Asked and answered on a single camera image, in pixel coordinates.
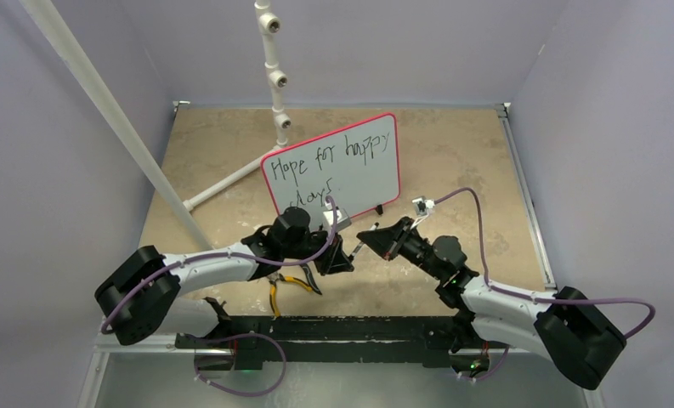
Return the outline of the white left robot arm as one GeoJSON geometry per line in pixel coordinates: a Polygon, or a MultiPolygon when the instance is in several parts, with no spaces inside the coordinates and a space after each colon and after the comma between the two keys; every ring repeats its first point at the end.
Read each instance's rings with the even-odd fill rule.
{"type": "Polygon", "coordinates": [[[310,222],[304,209],[288,207],[272,224],[217,250],[162,254],[142,246],[94,293],[105,317],[101,332],[115,335],[123,346],[139,343],[176,321],[178,298],[223,283],[280,279],[286,266],[314,264],[320,275],[353,271],[339,235],[351,225],[349,215],[327,207],[316,230],[310,222]]]}

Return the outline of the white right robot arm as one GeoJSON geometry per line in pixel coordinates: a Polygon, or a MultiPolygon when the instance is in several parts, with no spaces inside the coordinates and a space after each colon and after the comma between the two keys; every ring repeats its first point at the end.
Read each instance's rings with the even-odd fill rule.
{"type": "Polygon", "coordinates": [[[497,289],[467,266],[458,238],[422,237],[412,218],[357,234],[380,258],[402,257],[438,281],[440,300],[457,309],[450,351],[503,343],[550,360],[572,383],[594,390],[626,347],[626,336],[582,292],[497,289]]]}

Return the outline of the pink framed whiteboard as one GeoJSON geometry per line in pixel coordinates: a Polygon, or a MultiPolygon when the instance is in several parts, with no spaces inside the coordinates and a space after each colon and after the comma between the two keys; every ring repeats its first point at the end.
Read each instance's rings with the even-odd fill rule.
{"type": "Polygon", "coordinates": [[[396,116],[384,113],[266,155],[260,168],[276,211],[300,207],[324,223],[325,198],[359,216],[399,198],[396,116]]]}

